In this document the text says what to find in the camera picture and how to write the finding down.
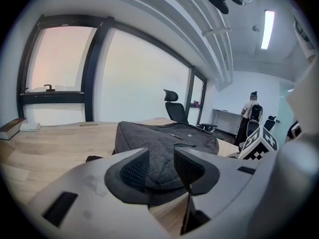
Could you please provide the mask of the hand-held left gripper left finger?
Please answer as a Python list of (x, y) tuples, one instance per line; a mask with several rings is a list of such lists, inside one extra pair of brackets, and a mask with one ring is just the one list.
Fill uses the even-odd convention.
[(72, 168), (27, 205), (47, 239), (163, 239), (144, 192), (149, 149), (139, 148)]

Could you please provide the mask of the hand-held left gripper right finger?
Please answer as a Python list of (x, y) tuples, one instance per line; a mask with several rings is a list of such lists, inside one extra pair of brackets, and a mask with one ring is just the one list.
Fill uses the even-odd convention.
[(188, 191), (182, 239), (255, 238), (257, 163), (176, 147), (174, 167)]

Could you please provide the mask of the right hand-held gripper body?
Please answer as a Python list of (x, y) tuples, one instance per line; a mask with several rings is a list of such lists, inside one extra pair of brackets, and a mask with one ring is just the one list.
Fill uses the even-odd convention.
[(258, 127), (245, 141), (238, 159), (260, 160), (265, 153), (278, 150), (277, 140), (265, 127)]

